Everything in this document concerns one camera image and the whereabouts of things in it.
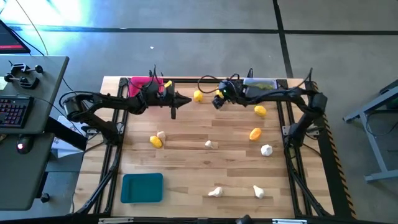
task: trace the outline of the keyboard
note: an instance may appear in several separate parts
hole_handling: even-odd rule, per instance
[[[31,96],[0,95],[0,128],[24,128],[33,99]]]

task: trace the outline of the concrete floor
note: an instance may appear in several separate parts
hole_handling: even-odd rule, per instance
[[[272,0],[19,1],[42,25],[277,29]],[[279,6],[285,29],[398,30],[395,0],[279,0]],[[0,18],[29,23],[14,1]],[[44,51],[35,32],[19,33]],[[252,67],[256,77],[286,77],[278,34],[40,33],[50,55],[70,57],[65,79],[76,90],[98,91],[104,75],[145,75],[155,63],[170,76],[246,74]],[[329,98],[326,113],[358,218],[397,223],[398,178],[365,183],[363,175],[379,172],[373,152],[364,131],[341,120],[398,78],[397,36],[286,35],[286,41],[294,77],[313,67],[313,79]],[[60,93],[65,91],[62,85]],[[397,167],[398,153],[386,153],[386,159]],[[75,156],[50,163],[49,170],[64,171],[51,173],[46,183],[54,200],[35,202],[26,212],[0,212],[0,220],[68,213],[77,174],[66,171],[78,170],[80,161]]]

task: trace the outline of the wooden tabletop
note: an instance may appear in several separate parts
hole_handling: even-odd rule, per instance
[[[104,77],[101,92],[116,95],[119,79]],[[295,86],[302,80],[287,81],[289,86]],[[176,83],[175,88],[192,97],[197,85]],[[204,90],[214,88],[216,84],[203,84]],[[177,110],[176,120],[170,119],[170,108],[151,107],[142,115],[129,115],[112,216],[238,218],[248,214],[253,218],[294,217],[276,103],[262,103],[267,115],[261,118],[254,114],[253,105],[245,108],[225,104],[216,110],[211,104],[213,97],[214,94],[206,94],[202,103],[184,105]],[[293,111],[298,120],[302,112],[295,105]],[[111,120],[113,110],[100,109],[96,114]],[[260,140],[255,142],[249,140],[254,128],[262,129]],[[158,131],[165,131],[167,137],[160,149],[149,142],[150,136]],[[207,140],[213,142],[214,149],[205,148]],[[87,147],[100,141],[102,137],[97,136]],[[316,141],[306,138],[305,143],[318,150]],[[260,152],[265,144],[274,150],[269,157]],[[98,185],[104,151],[105,146],[98,147],[84,157],[74,195],[76,208],[86,202]],[[322,159],[306,147],[301,148],[301,154],[308,188],[324,209],[333,213]],[[153,172],[164,175],[163,201],[120,202],[124,174]],[[253,185],[264,189],[263,199],[254,196]],[[216,187],[223,188],[223,196],[207,196]],[[301,191],[298,195],[300,208],[305,211]],[[107,198],[108,189],[104,191],[102,208]]]

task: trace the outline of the white toy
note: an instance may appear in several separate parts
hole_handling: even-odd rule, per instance
[[[256,197],[259,199],[262,199],[264,196],[264,190],[257,187],[256,185],[254,185],[253,188],[254,188],[254,194],[256,195]]]
[[[209,196],[220,197],[223,194],[223,188],[217,187],[214,191],[209,192]]]
[[[211,143],[210,140],[205,143],[205,146],[206,146],[206,148],[209,148],[209,149],[213,148],[213,144]]]
[[[272,146],[265,145],[261,147],[261,154],[263,156],[270,156],[272,154]]]
[[[166,134],[164,133],[164,131],[160,131],[156,134],[156,136],[162,141],[162,143],[164,144],[164,142],[166,141]]]

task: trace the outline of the monitor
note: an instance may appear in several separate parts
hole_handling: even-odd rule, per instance
[[[0,20],[0,54],[30,53],[30,49]]]

